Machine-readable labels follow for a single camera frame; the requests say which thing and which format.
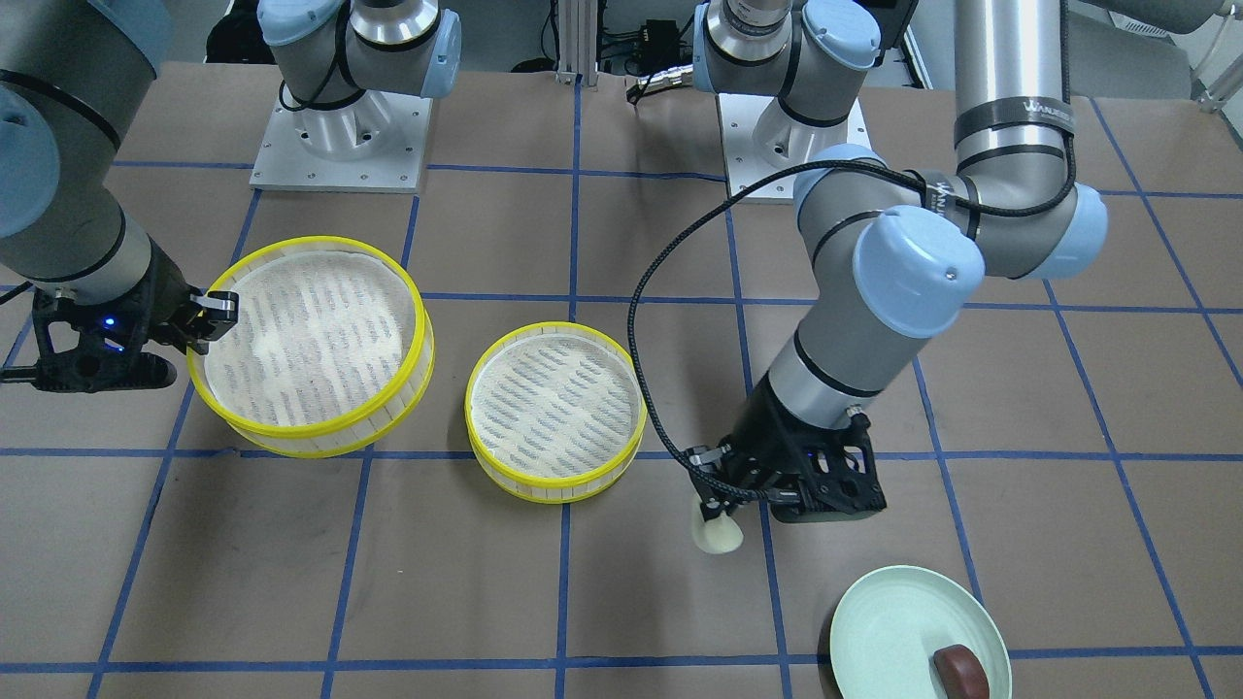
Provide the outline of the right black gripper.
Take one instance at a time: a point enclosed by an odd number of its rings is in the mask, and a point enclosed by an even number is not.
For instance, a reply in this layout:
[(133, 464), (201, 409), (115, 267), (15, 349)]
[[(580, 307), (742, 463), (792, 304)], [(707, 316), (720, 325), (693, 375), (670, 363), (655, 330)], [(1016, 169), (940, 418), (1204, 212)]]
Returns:
[(239, 321), (240, 296), (186, 284), (165, 255), (121, 297), (81, 303), (67, 291), (34, 291), (32, 332), (37, 359), (2, 369), (4, 383), (40, 392), (98, 393), (162, 389), (177, 368), (145, 351), (155, 342), (206, 354)]

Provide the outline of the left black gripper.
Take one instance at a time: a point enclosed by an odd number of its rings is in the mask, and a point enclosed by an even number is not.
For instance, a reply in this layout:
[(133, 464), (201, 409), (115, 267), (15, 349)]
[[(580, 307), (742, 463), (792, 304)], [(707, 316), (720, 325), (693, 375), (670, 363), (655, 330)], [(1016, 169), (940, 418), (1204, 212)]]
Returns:
[(805, 423), (781, 403), (768, 378), (747, 398), (731, 434), (717, 447), (687, 450), (689, 478), (699, 496), (704, 531), (718, 527), (745, 502), (762, 499), (781, 522), (861, 520), (888, 507), (859, 407), (845, 425)]

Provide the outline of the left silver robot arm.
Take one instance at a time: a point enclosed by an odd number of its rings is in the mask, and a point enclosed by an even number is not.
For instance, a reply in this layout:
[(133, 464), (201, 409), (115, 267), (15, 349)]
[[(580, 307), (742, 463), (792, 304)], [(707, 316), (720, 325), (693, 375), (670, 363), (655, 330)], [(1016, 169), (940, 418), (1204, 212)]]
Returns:
[(866, 408), (957, 318), (982, 279), (1070, 279), (1108, 235), (1076, 179), (1062, 1), (958, 1), (957, 168), (892, 170), (830, 146), (796, 173), (796, 230), (820, 289), (717, 447), (684, 451), (692, 530), (737, 549), (735, 510), (782, 522), (856, 520), (888, 505)]

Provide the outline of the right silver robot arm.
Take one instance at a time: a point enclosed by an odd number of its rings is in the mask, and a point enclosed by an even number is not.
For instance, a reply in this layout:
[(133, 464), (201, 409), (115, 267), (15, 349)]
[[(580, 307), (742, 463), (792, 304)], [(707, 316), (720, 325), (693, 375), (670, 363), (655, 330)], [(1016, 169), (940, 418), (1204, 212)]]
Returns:
[[(414, 108), (452, 92), (457, 14), (436, 1), (261, 1), (283, 73), (257, 187), (411, 190)], [(172, 37), (160, 1), (5, 1), (1, 22), (4, 267), (34, 292), (37, 359), (2, 371), (41, 392), (160, 389), (177, 372), (148, 342), (205, 354), (237, 323), (230, 291), (186, 284), (104, 187)]]

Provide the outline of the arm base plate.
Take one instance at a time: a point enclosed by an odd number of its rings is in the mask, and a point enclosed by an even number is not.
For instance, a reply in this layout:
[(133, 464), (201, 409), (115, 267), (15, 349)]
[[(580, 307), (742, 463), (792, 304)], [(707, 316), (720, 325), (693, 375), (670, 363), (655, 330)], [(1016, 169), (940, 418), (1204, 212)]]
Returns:
[(776, 97), (752, 95), (718, 95), (718, 117), (728, 194), (808, 162), (832, 146), (871, 147), (858, 101), (844, 122), (829, 127), (796, 122)]
[(276, 103), (250, 185), (265, 192), (416, 194), (434, 100), (368, 91), (336, 111)]

